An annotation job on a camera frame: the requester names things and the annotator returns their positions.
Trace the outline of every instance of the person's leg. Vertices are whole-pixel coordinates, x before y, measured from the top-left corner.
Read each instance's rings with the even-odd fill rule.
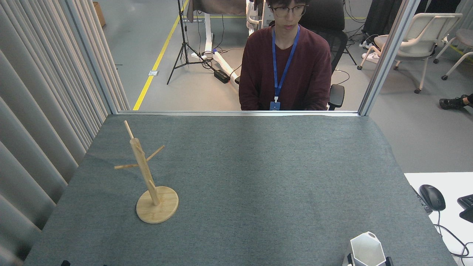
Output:
[[[465,103],[467,105],[470,104],[470,103],[473,103],[473,94],[470,94],[470,95],[466,96],[466,100],[463,99],[463,103]]]

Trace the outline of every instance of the man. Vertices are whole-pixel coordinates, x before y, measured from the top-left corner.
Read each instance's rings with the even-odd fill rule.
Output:
[[[242,110],[327,109],[329,45],[298,24],[309,1],[267,0],[274,25],[256,31],[246,42],[239,85]]]

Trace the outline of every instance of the chair armrest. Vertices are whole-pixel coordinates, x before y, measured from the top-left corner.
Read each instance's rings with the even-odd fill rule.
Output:
[[[345,98],[345,87],[338,84],[332,84],[330,87],[330,98],[328,105],[329,110],[333,111],[335,108],[340,108]]]

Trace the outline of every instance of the wooden mug tree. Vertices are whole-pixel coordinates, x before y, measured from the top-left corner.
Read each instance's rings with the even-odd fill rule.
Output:
[[[124,121],[126,130],[130,135],[130,145],[137,164],[127,164],[115,166],[115,169],[123,169],[139,166],[146,187],[148,188],[136,203],[136,213],[138,217],[147,223],[160,223],[169,219],[177,210],[179,205],[179,197],[177,193],[170,187],[167,186],[155,186],[153,177],[149,170],[148,161],[160,152],[164,146],[161,146],[148,158],[145,158],[145,153],[141,148],[140,140],[133,137],[131,129],[128,126],[128,122]]]

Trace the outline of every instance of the man's hair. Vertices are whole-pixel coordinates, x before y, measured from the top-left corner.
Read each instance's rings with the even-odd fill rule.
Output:
[[[310,0],[295,0],[296,4],[309,4]],[[285,7],[288,7],[291,4],[291,0],[266,0],[266,3],[269,7],[272,7],[275,4],[281,4]]]

